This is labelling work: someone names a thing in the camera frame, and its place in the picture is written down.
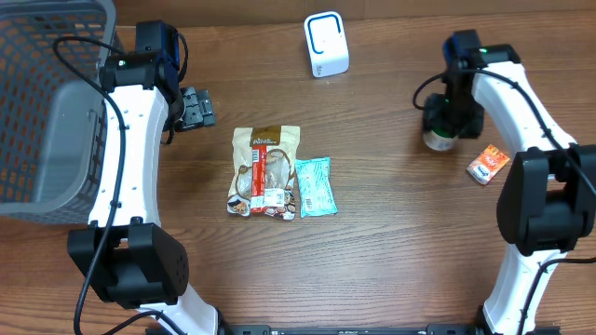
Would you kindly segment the brown white snack pouch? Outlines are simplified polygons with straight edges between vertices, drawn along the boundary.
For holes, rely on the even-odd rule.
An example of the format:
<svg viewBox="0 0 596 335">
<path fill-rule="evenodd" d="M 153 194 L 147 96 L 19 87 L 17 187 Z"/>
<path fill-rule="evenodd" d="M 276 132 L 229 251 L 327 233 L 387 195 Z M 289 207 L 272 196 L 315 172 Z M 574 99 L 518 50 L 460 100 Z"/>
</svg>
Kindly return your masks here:
<svg viewBox="0 0 596 335">
<path fill-rule="evenodd" d="M 234 178 L 228 191 L 227 211 L 249 217 L 266 215 L 284 221 L 294 219 L 296 200 L 293 187 L 296 176 L 296 154 L 301 139 L 297 126 L 238 127 L 233 144 Z M 265 145 L 266 172 L 264 209 L 251 212 L 252 147 Z"/>
</svg>

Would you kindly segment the green lidded can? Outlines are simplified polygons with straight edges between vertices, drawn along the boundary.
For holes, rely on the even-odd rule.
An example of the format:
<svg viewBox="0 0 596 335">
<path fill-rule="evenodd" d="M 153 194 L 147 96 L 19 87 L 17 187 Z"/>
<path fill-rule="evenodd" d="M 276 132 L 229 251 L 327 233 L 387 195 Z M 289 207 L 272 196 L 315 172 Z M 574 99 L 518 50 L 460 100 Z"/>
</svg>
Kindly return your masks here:
<svg viewBox="0 0 596 335">
<path fill-rule="evenodd" d="M 444 137 L 435 132 L 434 130 L 430 130 L 429 132 L 423 133 L 423 141 L 425 145 L 429 149 L 437 152 L 446 152 L 452 150 L 455 147 L 455 143 L 457 140 L 457 136 Z"/>
</svg>

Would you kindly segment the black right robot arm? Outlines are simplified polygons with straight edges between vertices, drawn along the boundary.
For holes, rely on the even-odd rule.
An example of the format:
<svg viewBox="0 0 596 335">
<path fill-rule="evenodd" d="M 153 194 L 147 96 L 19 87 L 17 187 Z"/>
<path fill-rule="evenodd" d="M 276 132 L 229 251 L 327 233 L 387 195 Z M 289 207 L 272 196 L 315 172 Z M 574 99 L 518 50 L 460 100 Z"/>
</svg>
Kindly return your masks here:
<svg viewBox="0 0 596 335">
<path fill-rule="evenodd" d="M 595 221 L 595 148 L 580 145 L 550 116 L 534 93 L 511 45 L 485 46 L 474 30 L 443 44 L 442 94 L 424 105 L 427 147 L 448 151 L 477 139 L 493 119 L 513 157 L 496 205 L 507 247 L 494 288 L 473 326 L 460 334 L 557 334 L 539 328 L 535 314 L 557 265 L 588 236 Z"/>
</svg>

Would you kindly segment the teal snack bag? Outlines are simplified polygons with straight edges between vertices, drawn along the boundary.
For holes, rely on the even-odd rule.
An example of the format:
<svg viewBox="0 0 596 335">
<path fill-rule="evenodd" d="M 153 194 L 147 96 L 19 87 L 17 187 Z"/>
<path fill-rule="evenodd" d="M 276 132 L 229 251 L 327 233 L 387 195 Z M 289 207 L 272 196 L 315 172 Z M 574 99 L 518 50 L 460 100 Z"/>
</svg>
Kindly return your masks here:
<svg viewBox="0 0 596 335">
<path fill-rule="evenodd" d="M 338 209 L 330 183 L 331 159 L 297 160 L 295 167 L 301 197 L 301 217 L 336 214 Z"/>
</svg>

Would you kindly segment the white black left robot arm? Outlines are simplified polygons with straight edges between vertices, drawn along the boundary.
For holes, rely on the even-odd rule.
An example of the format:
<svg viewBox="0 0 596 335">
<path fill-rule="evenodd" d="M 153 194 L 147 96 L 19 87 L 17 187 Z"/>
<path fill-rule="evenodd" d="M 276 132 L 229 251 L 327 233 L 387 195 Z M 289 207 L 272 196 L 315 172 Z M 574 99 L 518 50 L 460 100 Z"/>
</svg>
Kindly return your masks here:
<svg viewBox="0 0 596 335">
<path fill-rule="evenodd" d="M 113 333 L 151 316 L 171 334 L 224 333 L 219 311 L 205 303 L 189 282 L 186 250 L 164 231 L 156 187 L 162 134 L 182 131 L 194 110 L 181 88 L 188 46 L 173 26 L 161 21 L 136 25 L 135 48 L 126 53 L 107 45 L 110 55 L 90 86 L 102 95 L 106 138 L 100 188 L 88 226 L 68 234 L 67 250 L 84 275 L 74 310 L 81 331 L 85 299 L 93 290 L 135 316 Z"/>
</svg>

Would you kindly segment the orange tissue pack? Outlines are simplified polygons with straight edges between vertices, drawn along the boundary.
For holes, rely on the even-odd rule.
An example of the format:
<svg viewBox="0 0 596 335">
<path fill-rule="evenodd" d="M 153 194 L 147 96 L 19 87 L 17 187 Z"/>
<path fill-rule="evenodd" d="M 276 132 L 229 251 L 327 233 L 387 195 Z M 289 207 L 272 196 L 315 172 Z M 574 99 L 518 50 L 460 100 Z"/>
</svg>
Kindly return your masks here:
<svg viewBox="0 0 596 335">
<path fill-rule="evenodd" d="M 467 172 L 479 184 L 486 185 L 508 161 L 505 153 L 490 144 L 467 166 Z"/>
</svg>

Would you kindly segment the red white stick pack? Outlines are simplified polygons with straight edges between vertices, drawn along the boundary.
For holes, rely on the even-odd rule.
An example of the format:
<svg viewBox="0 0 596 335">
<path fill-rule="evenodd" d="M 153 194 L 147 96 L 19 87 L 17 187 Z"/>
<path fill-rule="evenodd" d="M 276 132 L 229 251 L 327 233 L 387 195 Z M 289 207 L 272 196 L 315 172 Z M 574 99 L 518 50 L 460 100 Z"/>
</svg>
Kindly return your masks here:
<svg viewBox="0 0 596 335">
<path fill-rule="evenodd" d="M 265 145 L 255 145 L 252 147 L 252 213 L 260 213 L 264 209 L 266 149 L 267 147 Z"/>
</svg>

